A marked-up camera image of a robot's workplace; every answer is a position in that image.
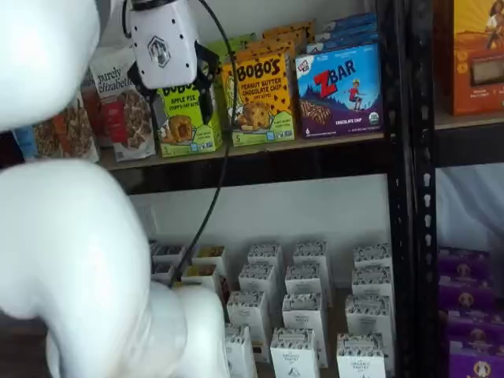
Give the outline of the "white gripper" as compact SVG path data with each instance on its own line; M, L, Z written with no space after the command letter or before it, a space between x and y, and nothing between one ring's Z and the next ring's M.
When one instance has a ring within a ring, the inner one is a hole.
M133 1L131 29L136 62L128 70L128 78L147 101L153 122L165 120L161 97L154 89L195 80L202 122L208 123L213 115L211 88L220 60L197 42L188 1Z

